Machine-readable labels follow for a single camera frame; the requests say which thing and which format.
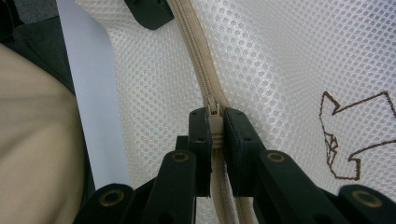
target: metal rivet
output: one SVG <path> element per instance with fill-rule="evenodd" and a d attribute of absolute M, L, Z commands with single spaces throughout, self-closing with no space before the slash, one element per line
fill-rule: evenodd
<path fill-rule="evenodd" d="M 99 198 L 99 203 L 104 207 L 114 206 L 124 198 L 124 193 L 120 189 L 111 189 L 103 193 Z"/>
<path fill-rule="evenodd" d="M 377 208 L 382 206 L 379 198 L 365 190 L 354 190 L 352 191 L 352 196 L 356 201 L 368 207 Z"/>
<path fill-rule="evenodd" d="M 285 160 L 285 158 L 282 156 L 282 154 L 279 154 L 276 152 L 268 153 L 267 159 L 270 161 L 274 161 L 274 162 L 282 162 Z"/>
<path fill-rule="evenodd" d="M 172 159 L 177 162 L 183 162 L 189 159 L 189 155 L 184 152 L 176 152 L 172 155 Z"/>

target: mesh panel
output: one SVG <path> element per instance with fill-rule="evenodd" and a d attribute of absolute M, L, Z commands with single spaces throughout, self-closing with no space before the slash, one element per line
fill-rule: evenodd
<path fill-rule="evenodd" d="M 122 1 L 78 1 L 112 41 L 138 186 L 202 106 L 189 55 L 174 21 L 151 32 Z M 330 192 L 362 184 L 396 200 L 395 2 L 192 4 L 231 106 L 247 113 L 267 148 L 289 153 Z M 207 206 L 200 223 L 215 222 Z"/>
<path fill-rule="evenodd" d="M 192 4 L 230 105 L 247 113 L 267 148 L 289 153 L 333 193 L 357 183 L 396 200 L 395 2 Z M 324 130 L 338 143 L 332 165 L 322 98 Z"/>

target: zipper pull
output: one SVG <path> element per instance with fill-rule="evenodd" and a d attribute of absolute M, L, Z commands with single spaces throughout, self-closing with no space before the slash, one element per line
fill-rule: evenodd
<path fill-rule="evenodd" d="M 209 95 L 206 104 L 209 117 L 220 116 L 220 104 L 215 95 Z"/>
<path fill-rule="evenodd" d="M 210 133 L 212 135 L 212 148 L 222 148 L 224 138 L 224 122 L 220 115 L 220 103 L 215 95 L 206 99 L 207 114 L 209 116 Z"/>

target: zipper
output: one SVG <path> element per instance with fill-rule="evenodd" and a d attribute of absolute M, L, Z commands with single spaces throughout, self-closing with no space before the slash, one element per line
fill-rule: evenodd
<path fill-rule="evenodd" d="M 237 223 L 223 155 L 223 109 L 230 106 L 219 84 L 209 46 L 190 0 L 168 0 L 168 3 L 187 45 L 209 115 L 213 141 L 211 194 L 219 223 Z M 236 199 L 235 208 L 239 223 L 250 223 L 247 200 Z"/>
<path fill-rule="evenodd" d="M 211 189 L 213 202 L 219 223 L 235 223 L 230 188 L 227 185 L 227 173 L 223 155 L 224 120 L 216 96 L 209 95 L 206 100 L 212 135 L 212 178 Z"/>

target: black plastic hinge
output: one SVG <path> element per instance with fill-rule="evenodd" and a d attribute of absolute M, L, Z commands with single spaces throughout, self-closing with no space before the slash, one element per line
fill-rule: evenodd
<path fill-rule="evenodd" d="M 166 0 L 124 0 L 140 25 L 156 30 L 174 18 Z"/>
<path fill-rule="evenodd" d="M 265 150 L 262 140 L 243 112 L 226 108 L 224 111 L 224 157 L 233 196 L 252 197 L 257 174 L 254 164 Z"/>

